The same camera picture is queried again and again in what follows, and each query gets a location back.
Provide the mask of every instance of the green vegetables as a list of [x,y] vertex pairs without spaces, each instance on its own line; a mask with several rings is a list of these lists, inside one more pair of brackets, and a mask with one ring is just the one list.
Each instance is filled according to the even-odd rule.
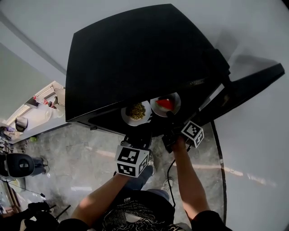
[[142,119],[145,115],[145,107],[142,103],[137,103],[126,108],[126,115],[134,120]]

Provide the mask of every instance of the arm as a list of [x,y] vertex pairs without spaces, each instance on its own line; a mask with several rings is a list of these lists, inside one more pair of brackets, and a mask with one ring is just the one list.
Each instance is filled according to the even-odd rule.
[[129,176],[116,174],[107,183],[84,198],[74,210],[71,218],[82,220],[91,227],[106,212],[129,178]]
[[177,178],[182,204],[189,220],[202,211],[210,210],[205,190],[196,175],[182,137],[172,146],[177,164]]

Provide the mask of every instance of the hand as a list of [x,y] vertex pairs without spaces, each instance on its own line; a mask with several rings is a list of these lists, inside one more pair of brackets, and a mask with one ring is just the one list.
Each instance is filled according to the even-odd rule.
[[186,150],[186,144],[182,136],[177,138],[177,141],[172,145],[173,152],[181,152]]

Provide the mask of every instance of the red food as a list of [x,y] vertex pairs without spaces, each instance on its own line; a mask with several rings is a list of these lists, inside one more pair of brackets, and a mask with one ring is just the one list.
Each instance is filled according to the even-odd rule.
[[168,109],[170,111],[173,111],[175,109],[174,102],[172,100],[169,100],[169,99],[157,100],[156,103],[157,103],[157,105],[159,105],[165,109]]

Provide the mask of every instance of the black tabletop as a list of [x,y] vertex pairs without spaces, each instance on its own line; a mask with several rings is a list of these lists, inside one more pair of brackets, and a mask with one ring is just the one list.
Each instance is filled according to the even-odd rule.
[[201,55],[212,48],[171,4],[96,22],[73,36],[66,77],[66,121],[168,93],[181,94],[183,87],[211,78]]

